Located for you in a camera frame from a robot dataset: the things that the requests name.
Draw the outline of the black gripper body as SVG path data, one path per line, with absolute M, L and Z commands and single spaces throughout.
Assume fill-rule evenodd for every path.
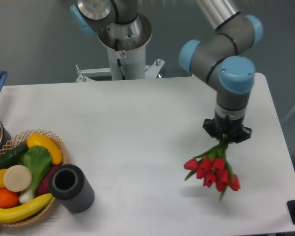
M 222 118 L 219 115 L 214 117 L 214 125 L 216 129 L 215 137 L 221 138 L 223 134 L 228 134 L 229 136 L 239 133 L 243 128 L 244 117 L 239 119 L 231 120 L 230 118 Z

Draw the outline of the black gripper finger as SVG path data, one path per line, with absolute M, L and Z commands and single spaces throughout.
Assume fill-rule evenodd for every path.
M 215 119 L 205 119 L 203 123 L 204 130 L 212 137 L 217 140 L 223 139 L 223 131 L 215 122 Z
M 252 134 L 252 129 L 249 127 L 241 127 L 240 129 L 236 130 L 233 133 L 229 134 L 229 143 L 241 143 L 248 139 L 250 139 Z

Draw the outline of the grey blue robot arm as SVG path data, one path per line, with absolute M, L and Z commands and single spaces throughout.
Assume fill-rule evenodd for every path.
M 240 143 L 251 137 L 243 125 L 254 85 L 255 66 L 241 54 L 263 36 L 263 25 L 244 16 L 231 0 L 201 0 L 199 7 L 216 32 L 209 42 L 190 40 L 182 47 L 180 66 L 217 93 L 214 118 L 203 127 L 213 138 Z M 97 34 L 106 47 L 113 80 L 146 79 L 146 45 L 151 23 L 135 0 L 77 0 L 72 18 L 87 35 Z

